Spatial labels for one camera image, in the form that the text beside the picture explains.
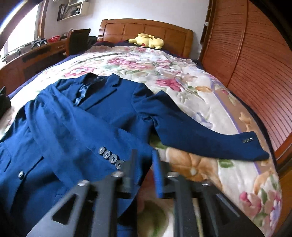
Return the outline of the floral bed blanket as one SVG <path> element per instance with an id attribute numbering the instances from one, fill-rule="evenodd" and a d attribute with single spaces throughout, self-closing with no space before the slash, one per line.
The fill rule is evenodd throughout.
<path id="1" fill-rule="evenodd" d="M 137 46 L 95 46 L 32 77 L 11 94 L 12 107 L 1 119 L 1 134 L 8 131 L 18 110 L 46 86 L 58 79 L 71 79 L 89 72 L 117 74 L 145 84 L 153 93 L 163 91 L 203 126 L 229 135 L 253 131 L 263 149 L 268 150 L 255 117 L 198 63 Z M 156 137 L 150 143 L 164 161 L 187 178 L 211 179 L 265 236 L 274 233 L 282 210 L 282 191 L 272 160 L 215 160 L 169 148 Z"/>

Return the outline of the navy blue suit jacket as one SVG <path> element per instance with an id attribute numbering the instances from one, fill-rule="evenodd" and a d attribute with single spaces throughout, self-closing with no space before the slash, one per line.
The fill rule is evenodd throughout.
<path id="1" fill-rule="evenodd" d="M 254 132 L 212 131 L 143 83 L 116 74 L 61 79 L 26 103 L 1 138 L 1 236 L 25 236 L 78 181 L 103 179 L 134 149 L 138 190 L 152 164 L 152 133 L 202 157 L 269 158 Z"/>

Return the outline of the wooden chair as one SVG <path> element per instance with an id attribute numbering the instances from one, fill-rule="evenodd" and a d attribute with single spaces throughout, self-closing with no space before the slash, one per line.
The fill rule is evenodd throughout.
<path id="1" fill-rule="evenodd" d="M 91 29 L 70 29 L 65 43 L 66 56 L 88 50 L 97 42 L 97 36 L 89 36 Z"/>

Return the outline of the black clothes pile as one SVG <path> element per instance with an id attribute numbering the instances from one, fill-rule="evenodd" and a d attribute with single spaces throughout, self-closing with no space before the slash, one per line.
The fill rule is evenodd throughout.
<path id="1" fill-rule="evenodd" d="M 0 91 L 0 118 L 6 113 L 11 107 L 10 98 L 6 95 L 6 87 L 3 86 Z"/>

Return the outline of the yellow plush toy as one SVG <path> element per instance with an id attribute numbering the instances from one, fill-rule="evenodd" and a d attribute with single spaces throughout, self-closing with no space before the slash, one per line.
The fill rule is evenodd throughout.
<path id="1" fill-rule="evenodd" d="M 138 46 L 155 49 L 162 49 L 164 46 L 163 39 L 145 33 L 138 34 L 134 39 L 129 39 L 128 42 Z"/>

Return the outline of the wooden louvered wardrobe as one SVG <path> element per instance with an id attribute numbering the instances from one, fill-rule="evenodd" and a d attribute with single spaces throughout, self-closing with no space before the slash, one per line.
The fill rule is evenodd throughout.
<path id="1" fill-rule="evenodd" d="M 267 128 L 278 162 L 291 155 L 291 50 L 251 1 L 213 1 L 202 64 Z"/>

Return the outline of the white wall shelf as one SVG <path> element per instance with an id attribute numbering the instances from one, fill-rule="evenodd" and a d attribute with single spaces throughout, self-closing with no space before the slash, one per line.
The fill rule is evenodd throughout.
<path id="1" fill-rule="evenodd" d="M 87 15 L 90 3 L 88 1 L 68 1 L 59 5 L 57 21 Z"/>

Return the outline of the long wooden desk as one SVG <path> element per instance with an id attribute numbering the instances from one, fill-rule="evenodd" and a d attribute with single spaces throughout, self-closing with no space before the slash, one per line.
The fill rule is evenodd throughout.
<path id="1" fill-rule="evenodd" d="M 11 94 L 39 72 L 65 59 L 65 42 L 49 43 L 10 61 L 0 70 L 1 87 Z"/>

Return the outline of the wooden bed headboard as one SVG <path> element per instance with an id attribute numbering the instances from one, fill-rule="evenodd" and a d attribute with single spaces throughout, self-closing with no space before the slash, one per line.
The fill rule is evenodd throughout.
<path id="1" fill-rule="evenodd" d="M 118 43 L 134 39 L 139 33 L 164 40 L 163 49 L 188 58 L 193 44 L 193 31 L 169 23 L 146 19 L 104 19 L 99 28 L 98 41 Z"/>

